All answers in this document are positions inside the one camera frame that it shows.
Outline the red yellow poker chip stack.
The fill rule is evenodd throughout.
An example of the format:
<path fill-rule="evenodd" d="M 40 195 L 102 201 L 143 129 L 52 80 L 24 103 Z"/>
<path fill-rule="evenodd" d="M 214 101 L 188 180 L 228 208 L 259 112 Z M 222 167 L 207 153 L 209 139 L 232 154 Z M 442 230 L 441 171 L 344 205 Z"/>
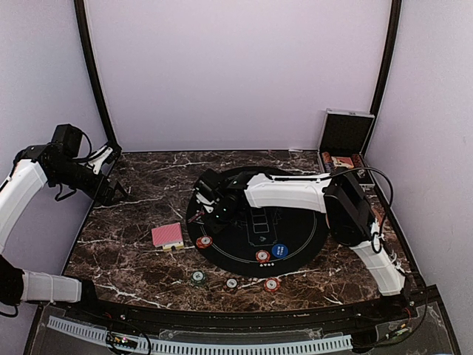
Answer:
<path fill-rule="evenodd" d="M 275 292 L 280 287 L 280 281 L 277 278 L 267 278 L 264 282 L 264 289 L 268 292 Z"/>

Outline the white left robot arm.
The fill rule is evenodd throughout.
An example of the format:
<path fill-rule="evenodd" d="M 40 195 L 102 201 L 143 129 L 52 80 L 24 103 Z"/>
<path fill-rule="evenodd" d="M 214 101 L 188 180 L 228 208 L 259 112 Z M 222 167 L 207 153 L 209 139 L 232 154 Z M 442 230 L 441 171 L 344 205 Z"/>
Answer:
<path fill-rule="evenodd" d="M 1 185 L 1 303 L 70 302 L 88 322 L 99 322 L 104 306 L 92 281 L 65 277 L 61 262 L 86 198 L 104 206 L 127 193 L 102 167 L 118 156 L 110 143 L 87 158 L 59 141 L 28 146 L 14 159 Z"/>

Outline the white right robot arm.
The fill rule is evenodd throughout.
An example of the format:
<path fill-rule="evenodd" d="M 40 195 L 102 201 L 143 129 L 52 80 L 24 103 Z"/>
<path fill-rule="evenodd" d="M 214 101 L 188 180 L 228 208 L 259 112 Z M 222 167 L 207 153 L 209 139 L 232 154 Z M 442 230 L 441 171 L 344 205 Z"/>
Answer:
<path fill-rule="evenodd" d="M 384 245 L 385 220 L 375 216 L 352 170 L 307 176 L 249 170 L 226 177 L 208 169 L 194 191 L 204 206 L 204 223 L 217 231 L 228 226 L 244 205 L 324 214 L 332 237 L 358 255 L 386 297 L 377 305 L 379 317 L 392 321 L 404 311 L 405 272 Z"/>

